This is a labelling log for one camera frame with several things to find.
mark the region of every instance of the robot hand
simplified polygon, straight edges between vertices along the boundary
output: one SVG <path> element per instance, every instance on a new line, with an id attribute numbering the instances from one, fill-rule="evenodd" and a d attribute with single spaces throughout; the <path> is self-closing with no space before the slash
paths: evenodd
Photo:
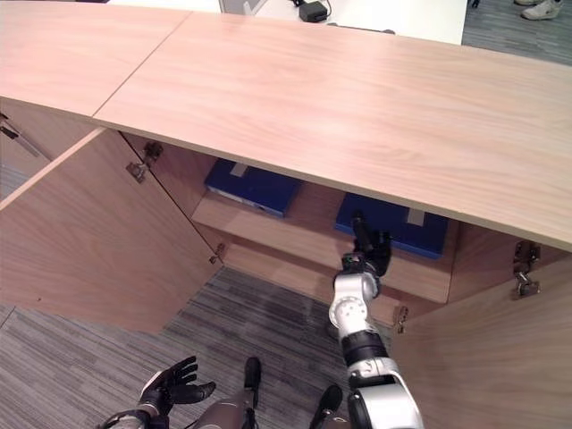
<path id="1" fill-rule="evenodd" d="M 109 417 L 97 429 L 167 429 L 174 404 L 194 404 L 208 398 L 216 384 L 192 384 L 197 380 L 197 358 L 192 356 L 156 373 L 141 392 L 135 409 Z"/>
<path id="2" fill-rule="evenodd" d="M 174 404 L 194 404 L 208 398 L 216 384 L 191 384 L 197 380 L 196 362 L 197 358 L 191 356 L 155 374 L 141 392 L 139 407 L 151 407 L 151 415 L 155 414 L 154 408 L 158 416 L 166 416 Z"/>

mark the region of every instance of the power adapter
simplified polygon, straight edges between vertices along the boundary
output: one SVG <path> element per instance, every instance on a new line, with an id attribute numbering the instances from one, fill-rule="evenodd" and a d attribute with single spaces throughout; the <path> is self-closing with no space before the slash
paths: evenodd
<path id="1" fill-rule="evenodd" d="M 299 2 L 299 17 L 304 22 L 321 22 L 328 18 L 328 10 L 320 2 Z"/>

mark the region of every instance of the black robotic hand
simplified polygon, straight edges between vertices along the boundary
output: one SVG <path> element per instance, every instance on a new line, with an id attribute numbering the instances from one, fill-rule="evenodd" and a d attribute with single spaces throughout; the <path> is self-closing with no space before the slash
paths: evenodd
<path id="1" fill-rule="evenodd" d="M 159 416 L 166 416 L 174 404 L 194 404 L 208 398 L 216 384 L 192 384 L 197 380 L 197 358 L 188 357 L 149 380 L 143 388 L 139 405 L 156 409 Z"/>
<path id="2" fill-rule="evenodd" d="M 383 234 L 379 231 L 371 231 L 364 214 L 359 210 L 353 213 L 351 226 L 356 236 L 354 251 L 342 257 L 342 272 L 363 273 L 367 271 L 379 281 L 379 278 L 387 272 L 391 261 L 390 234 L 387 231 Z"/>
<path id="3" fill-rule="evenodd" d="M 192 384 L 197 380 L 197 358 L 188 357 L 147 382 L 135 409 L 117 413 L 97 429 L 168 429 L 174 404 L 194 404 L 208 398 L 216 384 Z"/>

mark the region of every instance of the robot leg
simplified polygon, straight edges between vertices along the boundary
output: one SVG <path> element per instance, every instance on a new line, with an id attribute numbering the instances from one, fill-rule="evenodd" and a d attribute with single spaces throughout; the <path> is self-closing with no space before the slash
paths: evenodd
<path id="1" fill-rule="evenodd" d="M 320 429 L 350 429 L 349 420 L 337 413 L 330 414 L 325 418 Z"/>
<path id="2" fill-rule="evenodd" d="M 211 405 L 199 418 L 197 429 L 254 429 L 254 392 L 243 390 Z"/>

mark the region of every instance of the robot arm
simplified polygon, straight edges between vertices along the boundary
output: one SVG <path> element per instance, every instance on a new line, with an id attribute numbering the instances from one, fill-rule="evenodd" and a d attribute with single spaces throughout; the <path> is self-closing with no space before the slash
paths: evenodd
<path id="1" fill-rule="evenodd" d="M 389 358 L 367 303 L 380 293 L 382 277 L 391 259 L 391 240 L 370 232 L 356 212 L 354 252 L 342 258 L 343 270 L 334 279 L 330 321 L 338 328 L 348 367 L 349 418 L 353 429 L 423 429 L 419 409 L 399 369 Z"/>

